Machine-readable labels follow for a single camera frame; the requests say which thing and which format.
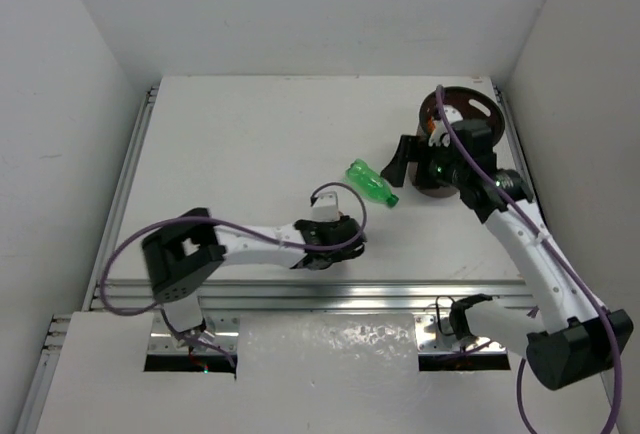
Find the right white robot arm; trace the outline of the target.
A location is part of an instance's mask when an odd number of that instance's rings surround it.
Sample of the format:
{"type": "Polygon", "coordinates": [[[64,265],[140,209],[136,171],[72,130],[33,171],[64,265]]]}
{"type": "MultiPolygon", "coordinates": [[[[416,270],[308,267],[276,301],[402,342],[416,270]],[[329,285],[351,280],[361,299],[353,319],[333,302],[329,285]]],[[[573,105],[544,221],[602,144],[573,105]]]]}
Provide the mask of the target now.
{"type": "Polygon", "coordinates": [[[509,313],[492,296],[473,295],[451,305],[451,335],[460,342],[487,337],[502,344],[552,391],[619,368],[634,329],[629,315],[608,310],[571,277],[531,189],[517,171],[498,167],[488,124],[461,120],[451,129],[454,139],[442,128],[434,139],[401,136],[381,175],[400,187],[408,165],[415,164],[420,187],[456,189],[509,254],[539,309],[532,319],[509,313]]]}

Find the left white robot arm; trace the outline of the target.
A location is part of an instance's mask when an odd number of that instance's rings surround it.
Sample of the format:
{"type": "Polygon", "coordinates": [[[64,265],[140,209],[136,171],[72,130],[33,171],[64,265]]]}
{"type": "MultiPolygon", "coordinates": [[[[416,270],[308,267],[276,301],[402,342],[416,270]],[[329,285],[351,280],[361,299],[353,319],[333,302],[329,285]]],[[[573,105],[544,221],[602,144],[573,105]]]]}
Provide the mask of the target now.
{"type": "Polygon", "coordinates": [[[182,337],[205,329],[197,290],[215,270],[244,265],[324,270],[361,256],[365,243],[363,228],[348,215],[247,227],[195,208],[161,223],[141,247],[153,299],[170,329],[182,337]]]}

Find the brown plastic bin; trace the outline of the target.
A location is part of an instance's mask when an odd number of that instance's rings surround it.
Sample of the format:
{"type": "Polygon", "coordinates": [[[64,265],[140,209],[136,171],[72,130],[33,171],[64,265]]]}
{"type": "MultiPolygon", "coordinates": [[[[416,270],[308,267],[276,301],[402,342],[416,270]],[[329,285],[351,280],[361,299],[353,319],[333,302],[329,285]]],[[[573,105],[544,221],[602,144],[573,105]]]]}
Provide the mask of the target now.
{"type": "MultiPolygon", "coordinates": [[[[455,110],[453,117],[450,117],[447,112],[450,122],[455,122],[458,118],[482,120],[491,128],[493,145],[496,146],[500,142],[505,130],[505,120],[502,110],[492,98],[468,87],[450,86],[444,89],[443,101],[445,109],[455,110]]],[[[422,102],[418,113],[416,135],[421,141],[428,140],[430,132],[425,129],[425,124],[436,110],[436,94],[431,93],[422,102]]],[[[422,162],[409,163],[409,179],[421,194],[434,198],[447,198],[457,193],[455,188],[428,187],[426,182],[422,181],[423,175],[419,173],[421,166],[422,162]]]]}

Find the green plastic bottle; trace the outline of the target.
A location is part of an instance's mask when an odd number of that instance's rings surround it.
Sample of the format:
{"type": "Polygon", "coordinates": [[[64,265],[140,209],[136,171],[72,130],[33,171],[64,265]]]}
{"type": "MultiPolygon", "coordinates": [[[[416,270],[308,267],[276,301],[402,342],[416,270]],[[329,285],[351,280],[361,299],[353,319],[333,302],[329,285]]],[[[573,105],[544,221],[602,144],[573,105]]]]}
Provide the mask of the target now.
{"type": "Polygon", "coordinates": [[[399,198],[392,192],[387,181],[362,159],[353,161],[345,172],[346,179],[358,188],[369,200],[395,207],[399,198]]]}

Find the aluminium table frame rail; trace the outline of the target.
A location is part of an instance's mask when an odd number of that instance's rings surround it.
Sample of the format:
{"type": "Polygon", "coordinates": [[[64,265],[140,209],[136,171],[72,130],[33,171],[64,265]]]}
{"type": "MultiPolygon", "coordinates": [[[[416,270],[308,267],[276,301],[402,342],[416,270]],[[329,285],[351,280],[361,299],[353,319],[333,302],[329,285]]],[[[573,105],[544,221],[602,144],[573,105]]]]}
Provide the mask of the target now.
{"type": "Polygon", "coordinates": [[[153,354],[238,360],[248,332],[235,315],[250,311],[414,310],[432,318],[437,358],[460,342],[451,305],[477,294],[511,314],[535,319],[535,300],[509,254],[457,193],[421,194],[409,179],[389,208],[369,200],[345,172],[362,159],[380,175],[402,135],[416,135],[424,99],[468,87],[493,99],[490,81],[435,77],[167,76],[133,143],[134,163],[118,197],[118,221],[84,308],[147,319],[153,354]],[[311,198],[335,191],[340,214],[357,220],[365,252],[325,270],[221,267],[197,297],[205,329],[178,336],[154,301],[141,243],[159,225],[195,208],[241,226],[278,227],[312,220],[311,198]]]}

